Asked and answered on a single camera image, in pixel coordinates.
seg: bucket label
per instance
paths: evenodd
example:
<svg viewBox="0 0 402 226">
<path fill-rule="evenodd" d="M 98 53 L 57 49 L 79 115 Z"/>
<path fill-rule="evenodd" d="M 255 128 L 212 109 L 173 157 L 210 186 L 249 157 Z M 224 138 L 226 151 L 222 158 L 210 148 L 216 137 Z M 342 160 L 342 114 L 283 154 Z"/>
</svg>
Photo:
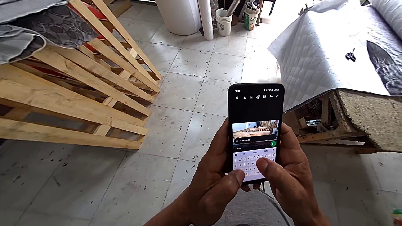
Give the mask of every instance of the bucket label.
<svg viewBox="0 0 402 226">
<path fill-rule="evenodd" d="M 245 12 L 244 13 L 244 28 L 249 30 L 249 31 L 253 30 L 257 18 L 258 18 L 258 15 L 250 17 L 250 15 Z"/>
<path fill-rule="evenodd" d="M 225 25 L 218 22 L 218 31 L 225 30 Z"/>
</svg>

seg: white quilted fabric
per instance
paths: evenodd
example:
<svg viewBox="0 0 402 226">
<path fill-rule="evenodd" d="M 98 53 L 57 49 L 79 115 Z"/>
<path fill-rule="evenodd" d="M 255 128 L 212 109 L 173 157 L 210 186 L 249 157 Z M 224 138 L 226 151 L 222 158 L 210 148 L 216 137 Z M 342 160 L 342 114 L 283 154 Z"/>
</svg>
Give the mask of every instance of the white quilted fabric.
<svg viewBox="0 0 402 226">
<path fill-rule="evenodd" d="M 372 3 L 402 39 L 402 0 L 372 0 Z"/>
<path fill-rule="evenodd" d="M 366 48 L 359 0 L 327 0 L 295 20 L 269 46 L 285 87 L 283 111 L 347 88 L 389 96 Z M 345 58 L 355 48 L 356 62 Z"/>
</svg>

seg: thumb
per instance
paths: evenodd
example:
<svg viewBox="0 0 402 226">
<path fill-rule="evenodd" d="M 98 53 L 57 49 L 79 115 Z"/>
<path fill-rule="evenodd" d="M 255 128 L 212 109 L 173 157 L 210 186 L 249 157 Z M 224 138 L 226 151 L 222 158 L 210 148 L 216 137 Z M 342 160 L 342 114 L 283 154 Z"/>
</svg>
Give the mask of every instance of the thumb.
<svg viewBox="0 0 402 226">
<path fill-rule="evenodd" d="M 292 193 L 297 186 L 297 180 L 278 163 L 267 158 L 259 158 L 256 165 L 260 173 L 279 191 Z"/>
<path fill-rule="evenodd" d="M 237 194 L 244 177 L 243 170 L 234 170 L 224 176 L 206 195 L 215 202 L 216 207 L 224 209 Z"/>
</svg>

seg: plastic bucket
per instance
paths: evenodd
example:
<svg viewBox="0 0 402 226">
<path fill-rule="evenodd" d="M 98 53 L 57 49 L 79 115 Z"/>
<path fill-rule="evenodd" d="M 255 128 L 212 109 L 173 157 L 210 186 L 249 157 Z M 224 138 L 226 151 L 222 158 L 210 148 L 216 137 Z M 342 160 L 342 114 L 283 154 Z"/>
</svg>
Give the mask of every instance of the plastic bucket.
<svg viewBox="0 0 402 226">
<path fill-rule="evenodd" d="M 260 9 L 249 9 L 246 7 L 244 10 L 244 28 L 251 31 L 255 27 Z"/>
<path fill-rule="evenodd" d="M 226 16 L 228 11 L 226 9 L 220 8 L 216 10 L 216 22 L 218 26 L 218 34 L 221 36 L 230 35 L 230 27 L 232 25 L 232 15 Z"/>
</svg>

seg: black scissors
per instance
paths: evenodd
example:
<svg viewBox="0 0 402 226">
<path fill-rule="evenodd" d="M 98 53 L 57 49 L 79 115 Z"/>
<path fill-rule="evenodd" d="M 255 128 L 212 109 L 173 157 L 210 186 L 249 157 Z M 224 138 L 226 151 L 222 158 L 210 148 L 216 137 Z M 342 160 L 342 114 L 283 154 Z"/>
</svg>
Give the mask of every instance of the black scissors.
<svg viewBox="0 0 402 226">
<path fill-rule="evenodd" d="M 355 55 L 353 54 L 354 51 L 355 51 L 355 48 L 353 48 L 353 51 L 352 51 L 352 52 L 346 54 L 345 57 L 346 57 L 347 60 L 351 60 L 351 61 L 353 61 L 353 62 L 356 61 L 356 57 L 355 57 Z"/>
</svg>

